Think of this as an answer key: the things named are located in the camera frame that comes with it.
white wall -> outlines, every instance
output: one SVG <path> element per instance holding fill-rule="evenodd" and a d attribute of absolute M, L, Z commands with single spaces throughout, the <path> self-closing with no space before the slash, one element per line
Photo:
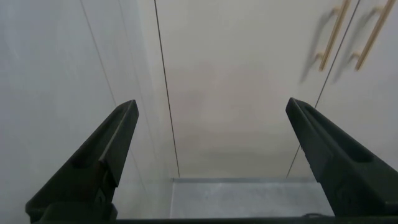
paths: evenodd
<path fill-rule="evenodd" d="M 134 58 L 134 37 L 118 0 L 0 1 L 1 223 L 28 223 L 25 203 L 116 105 L 131 99 L 140 117 L 113 200 L 118 217 L 169 215 L 173 169 L 162 145 L 171 144 L 155 131 L 167 123 L 162 110 L 153 112 L 159 97 L 147 97 L 155 89 L 151 74 L 139 78 L 135 67 L 147 62 L 139 69 L 151 70 L 158 62 Z"/>

white cabinet door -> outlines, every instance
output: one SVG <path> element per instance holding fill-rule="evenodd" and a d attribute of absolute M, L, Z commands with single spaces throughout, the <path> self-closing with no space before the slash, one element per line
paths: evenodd
<path fill-rule="evenodd" d="M 79 0 L 0 1 L 0 223 L 115 108 Z"/>
<path fill-rule="evenodd" d="M 285 177 L 290 97 L 318 100 L 357 1 L 156 1 L 181 177 Z"/>
<path fill-rule="evenodd" d="M 361 52 L 387 1 L 363 0 L 353 16 L 317 109 L 355 140 L 398 169 L 398 4 L 387 16 L 363 66 Z"/>

white cabinet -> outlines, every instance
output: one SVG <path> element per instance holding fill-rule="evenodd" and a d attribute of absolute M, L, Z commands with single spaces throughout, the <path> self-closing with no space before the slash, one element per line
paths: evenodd
<path fill-rule="evenodd" d="M 180 176 L 285 177 L 299 146 L 286 103 L 315 106 L 357 1 L 156 3 Z"/>
<path fill-rule="evenodd" d="M 363 52 L 387 1 L 362 0 L 331 69 L 317 110 L 398 169 L 398 5 L 392 7 L 359 70 Z"/>

cabinet handle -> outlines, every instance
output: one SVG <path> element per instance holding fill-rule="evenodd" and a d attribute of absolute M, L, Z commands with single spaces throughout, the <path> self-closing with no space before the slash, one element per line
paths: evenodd
<path fill-rule="evenodd" d="M 329 59 L 331 49 L 333 47 L 333 44 L 335 43 L 337 34 L 340 31 L 341 25 L 343 23 L 343 20 L 346 15 L 346 12 L 347 12 L 350 2 L 351 2 L 351 0 L 344 0 L 341 7 L 335 7 L 333 9 L 333 13 L 334 14 L 338 13 L 338 15 L 337 15 L 337 19 L 335 22 L 335 26 L 333 27 L 333 30 L 331 31 L 331 35 L 330 35 L 330 38 L 328 41 L 328 45 L 326 46 L 325 52 L 320 52 L 317 54 L 317 57 L 321 58 L 321 64 L 319 66 L 319 71 L 323 71 L 323 69 L 325 69 L 325 65 Z"/>
<path fill-rule="evenodd" d="M 353 57 L 358 58 L 358 61 L 356 62 L 356 65 L 355 65 L 355 70 L 358 71 L 362 67 L 366 57 L 368 56 L 369 51 L 371 50 L 371 48 L 373 46 L 374 41 L 376 40 L 377 36 L 379 35 L 380 30 L 383 27 L 384 22 L 386 21 L 389 13 L 391 12 L 392 6 L 394 5 L 395 2 L 396 2 L 396 0 L 388 0 L 387 4 L 384 7 L 375 7 L 373 9 L 374 11 L 380 13 L 380 17 L 377 20 L 377 23 L 374 26 L 373 31 L 372 31 L 368 41 L 366 42 L 366 45 L 365 45 L 362 53 L 355 52 L 353 54 Z"/>

